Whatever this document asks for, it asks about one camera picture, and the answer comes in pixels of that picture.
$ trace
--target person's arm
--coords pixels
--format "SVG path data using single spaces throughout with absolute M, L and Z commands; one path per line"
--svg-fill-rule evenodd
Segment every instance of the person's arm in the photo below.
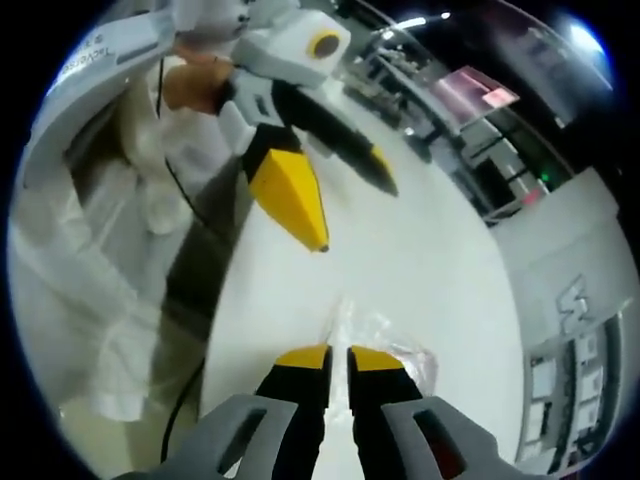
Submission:
M 233 63 L 179 44 L 174 46 L 173 53 L 186 63 L 169 70 L 163 79 L 162 98 L 167 107 L 215 115 L 227 80 L 234 71 Z

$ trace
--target black cable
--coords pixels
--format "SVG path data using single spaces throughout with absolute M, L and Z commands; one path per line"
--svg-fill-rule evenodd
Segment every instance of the black cable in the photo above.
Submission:
M 182 387 L 182 391 L 180 395 L 178 395 L 178 399 L 176 400 L 176 404 L 173 406 L 173 410 L 171 410 L 171 415 L 169 415 L 169 420 L 167 421 L 167 426 L 164 429 L 164 434 L 162 435 L 162 448 L 160 450 L 160 462 L 164 462 L 167 459 L 167 455 L 169 454 L 169 440 L 171 439 L 171 432 L 173 431 L 173 425 L 176 423 L 176 418 L 178 418 L 178 413 L 182 408 L 193 384 L 198 379 L 198 376 L 202 373 L 204 369 L 204 359 L 198 365 L 198 368 L 194 370 L 185 383 L 184 387 Z
M 158 119 L 160 118 L 160 110 L 161 110 L 161 107 L 162 107 L 162 88 L 163 88 L 163 84 L 164 84 L 164 57 L 160 60 L 160 68 L 159 68 L 159 73 L 158 73 L 158 98 L 156 99 L 156 115 L 158 116 Z M 189 208 L 191 209 L 191 212 L 193 213 L 193 216 L 196 217 L 196 219 L 198 219 L 198 221 L 207 230 L 209 230 L 219 241 L 221 241 L 224 244 L 225 247 L 230 248 L 231 247 L 231 241 L 227 238 L 227 236 L 224 235 L 222 232 L 218 231 L 218 229 L 214 228 L 209 223 L 209 221 L 205 218 L 205 216 L 202 215 L 198 211 L 196 206 L 193 204 L 193 202 L 191 201 L 191 198 L 189 197 L 189 195 L 187 194 L 186 190 L 182 186 L 182 183 L 180 183 L 180 180 L 178 179 L 178 175 L 176 174 L 175 170 L 171 166 L 171 163 L 169 163 L 169 159 L 167 157 L 164 158 L 164 164 L 166 165 L 167 170 L 169 170 L 169 174 L 173 178 L 173 181 L 176 183 L 176 186 L 178 187 L 178 190 L 180 190 L 180 194 L 182 195 L 182 198 L 184 198 L 184 201 L 187 202 L 187 205 L 189 205 Z
M 156 100 L 156 115 L 158 116 L 158 119 L 160 118 L 160 108 L 162 106 L 162 87 L 163 87 L 163 80 L 164 80 L 163 77 L 164 77 L 164 58 L 160 60 L 160 72 L 159 72 L 159 78 L 158 78 L 158 98 Z M 169 163 L 169 160 L 166 157 L 164 159 L 164 162 L 165 162 L 165 165 L 167 166 L 167 169 L 169 170 L 169 173 L 173 177 L 173 180 L 176 182 L 176 185 L 180 190 L 180 193 L 182 194 L 184 200 L 189 205 L 189 208 L 191 208 L 193 215 L 200 221 L 200 223 L 202 223 L 202 225 L 204 225 L 206 229 L 211 231 L 218 238 L 218 240 L 224 242 L 225 246 L 230 246 L 230 241 L 226 238 L 226 236 L 222 235 L 216 229 L 212 228 L 212 226 L 208 223 L 208 221 L 204 218 L 204 216 L 201 215 L 200 212 L 198 212 L 198 210 L 195 208 L 195 206 L 193 205 L 193 202 L 191 202 L 189 195 L 187 195 L 187 192 L 184 190 L 182 184 L 178 180 L 178 176 L 176 175 L 175 171 L 171 167 L 171 164 Z M 174 405 L 173 410 L 169 415 L 169 419 L 167 420 L 167 425 L 164 429 L 164 434 L 162 435 L 160 462 L 164 462 L 167 459 L 167 455 L 169 454 L 169 440 L 171 439 L 171 432 L 173 431 L 173 426 L 176 422 L 176 418 L 178 418 L 178 413 L 180 412 L 182 405 L 187 399 L 187 396 L 189 395 L 189 392 L 191 391 L 193 384 L 198 379 L 198 376 L 202 373 L 203 369 L 204 369 L 204 359 L 200 362 L 200 364 L 198 365 L 198 368 L 196 368 L 195 371 L 191 374 L 191 377 L 189 378 L 189 380 L 187 380 L 187 383 L 182 388 L 180 395 L 178 395 L 176 404 Z

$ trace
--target plastic bag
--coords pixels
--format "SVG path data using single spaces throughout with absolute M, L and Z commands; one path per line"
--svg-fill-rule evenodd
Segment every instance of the plastic bag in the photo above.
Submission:
M 435 355 L 399 331 L 384 315 L 343 298 L 329 324 L 326 342 L 333 347 L 333 366 L 326 422 L 350 422 L 347 349 L 352 345 L 390 353 L 402 362 L 424 396 L 433 395 L 438 374 Z

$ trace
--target white table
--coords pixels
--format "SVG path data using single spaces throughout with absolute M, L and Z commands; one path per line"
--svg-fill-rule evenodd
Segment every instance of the white table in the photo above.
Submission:
M 493 433 L 513 462 L 523 353 L 498 247 L 439 167 L 425 165 L 399 134 L 343 95 L 333 102 L 386 152 L 400 196 L 378 192 L 335 157 L 312 155 L 330 232 L 326 254 L 310 254 L 251 208 L 214 320 L 201 415 L 254 391 L 283 352 L 321 342 L 347 295 L 437 355 L 435 393 Z M 328 448 L 325 463 L 344 463 L 342 452 Z M 362 478 L 357 458 L 347 463 L 341 478 Z

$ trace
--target white panel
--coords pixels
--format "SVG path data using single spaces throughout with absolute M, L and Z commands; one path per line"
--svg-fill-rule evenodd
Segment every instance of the white panel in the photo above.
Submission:
M 492 229 L 509 270 L 524 268 L 575 242 L 618 206 L 593 169 L 587 169 L 551 195 Z
M 595 427 L 598 422 L 599 409 L 600 399 L 580 405 L 576 419 L 576 430 L 579 432 L 580 430 Z
M 529 443 L 522 448 L 521 460 L 537 457 L 542 453 L 542 442 Z
M 542 421 L 544 419 L 544 402 L 531 404 L 529 408 L 529 419 L 526 425 L 526 442 L 533 442 L 540 438 L 542 432 Z
M 463 154 L 468 156 L 499 136 L 500 133 L 498 129 L 489 123 L 489 121 L 483 119 L 473 123 L 462 132 L 462 139 L 466 144 Z M 475 162 L 476 161 L 473 160 L 470 164 L 472 163 L 472 166 L 475 166 Z
M 110 46 L 115 49 L 119 57 L 150 50 L 160 41 L 157 26 L 150 16 L 125 18 L 107 24 L 103 29 L 107 41 L 113 42 Z
M 578 362 L 588 362 L 598 356 L 598 337 L 595 333 L 582 335 L 576 340 Z
M 548 397 L 553 393 L 553 388 L 556 385 L 556 372 L 557 366 L 555 360 L 544 362 L 533 367 L 533 391 L 531 392 L 533 398 Z

